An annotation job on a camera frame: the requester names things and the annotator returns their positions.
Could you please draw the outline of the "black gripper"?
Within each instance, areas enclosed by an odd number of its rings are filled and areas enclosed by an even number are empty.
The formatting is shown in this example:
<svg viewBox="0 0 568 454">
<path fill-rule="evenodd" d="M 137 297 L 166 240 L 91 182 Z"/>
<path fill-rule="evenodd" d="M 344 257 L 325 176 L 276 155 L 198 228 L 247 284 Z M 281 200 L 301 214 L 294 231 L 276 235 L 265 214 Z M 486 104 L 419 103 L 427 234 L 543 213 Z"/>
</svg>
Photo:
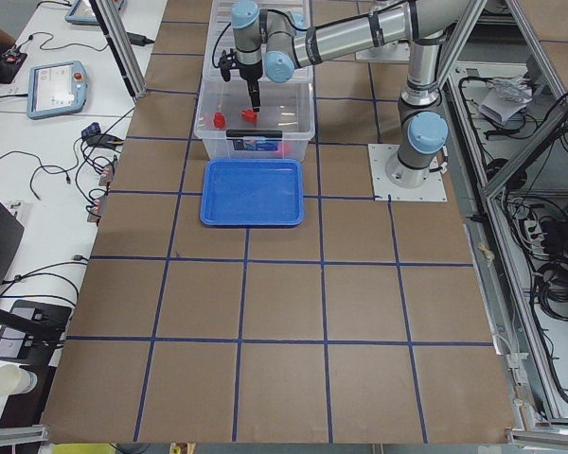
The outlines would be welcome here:
<svg viewBox="0 0 568 454">
<path fill-rule="evenodd" d="M 247 82 L 248 93 L 251 100 L 252 110 L 260 111 L 260 91 L 258 81 L 263 76 L 261 52 L 242 51 L 240 49 L 223 50 L 219 58 L 219 69 L 225 82 L 231 80 L 231 71 L 238 70 L 240 77 Z"/>
</svg>

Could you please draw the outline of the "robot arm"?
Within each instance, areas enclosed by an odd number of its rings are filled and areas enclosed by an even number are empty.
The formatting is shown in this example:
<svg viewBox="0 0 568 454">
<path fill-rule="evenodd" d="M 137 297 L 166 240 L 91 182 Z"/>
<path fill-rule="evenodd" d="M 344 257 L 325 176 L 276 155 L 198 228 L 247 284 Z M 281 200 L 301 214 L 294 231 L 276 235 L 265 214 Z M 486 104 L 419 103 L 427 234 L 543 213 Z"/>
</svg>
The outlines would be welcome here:
<svg viewBox="0 0 568 454">
<path fill-rule="evenodd" d="M 385 172 L 392 184 L 417 189 L 448 137 L 446 121 L 435 112 L 441 87 L 484 6 L 482 1 L 376 1 L 367 13 L 309 26 L 299 14 L 237 1 L 224 28 L 233 34 L 233 47 L 214 52 L 210 61 L 224 80 L 239 72 L 254 110 L 260 106 L 261 77 L 287 82 L 300 68 L 346 55 L 407 63 L 399 96 L 402 140 Z"/>
</svg>

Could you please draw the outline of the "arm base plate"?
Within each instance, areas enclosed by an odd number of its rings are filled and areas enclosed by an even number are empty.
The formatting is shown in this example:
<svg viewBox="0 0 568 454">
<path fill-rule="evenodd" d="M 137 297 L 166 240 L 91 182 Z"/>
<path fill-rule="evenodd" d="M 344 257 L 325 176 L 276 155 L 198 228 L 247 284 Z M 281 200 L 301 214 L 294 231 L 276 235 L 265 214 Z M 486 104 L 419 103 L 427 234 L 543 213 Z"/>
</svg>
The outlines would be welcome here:
<svg viewBox="0 0 568 454">
<path fill-rule="evenodd" d="M 369 144 L 374 199 L 376 201 L 446 202 L 443 182 L 446 163 L 437 157 L 424 169 L 413 170 L 399 161 L 396 144 Z"/>
<path fill-rule="evenodd" d="M 387 62 L 405 64 L 410 58 L 410 45 L 407 42 L 394 42 L 380 47 L 372 47 L 355 53 L 357 61 Z"/>
</svg>

